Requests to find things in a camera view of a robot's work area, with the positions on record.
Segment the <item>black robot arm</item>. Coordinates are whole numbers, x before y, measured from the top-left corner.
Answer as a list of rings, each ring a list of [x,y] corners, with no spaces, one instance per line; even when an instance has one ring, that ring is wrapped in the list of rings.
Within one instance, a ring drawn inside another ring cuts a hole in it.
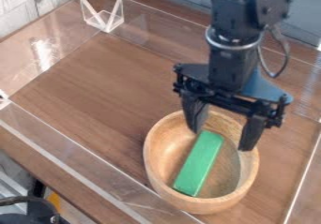
[[[206,64],[173,66],[172,91],[181,98],[187,127],[197,132],[208,106],[247,117],[238,149],[250,151],[266,128],[282,125],[287,94],[268,79],[279,76],[263,61],[260,41],[270,32],[282,50],[290,50],[278,31],[288,17],[291,0],[210,0],[211,19],[204,38],[210,45]]]

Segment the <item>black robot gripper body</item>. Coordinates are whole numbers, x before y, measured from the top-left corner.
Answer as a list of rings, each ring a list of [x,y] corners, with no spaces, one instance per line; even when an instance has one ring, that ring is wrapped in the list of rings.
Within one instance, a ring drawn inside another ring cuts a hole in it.
[[[177,63],[172,67],[176,80],[172,91],[181,98],[183,92],[191,92],[199,99],[227,111],[266,118],[264,128],[279,127],[291,96],[260,74],[270,73],[262,59],[258,45],[246,48],[210,48],[207,64]]]

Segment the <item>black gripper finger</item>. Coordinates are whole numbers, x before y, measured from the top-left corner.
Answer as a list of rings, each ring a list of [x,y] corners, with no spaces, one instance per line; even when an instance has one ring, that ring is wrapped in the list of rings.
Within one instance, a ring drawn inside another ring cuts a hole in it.
[[[181,109],[188,129],[197,134],[208,117],[208,104],[191,92],[181,93]]]
[[[243,126],[240,140],[238,144],[239,151],[250,151],[260,138],[266,126],[266,118],[252,115]]]

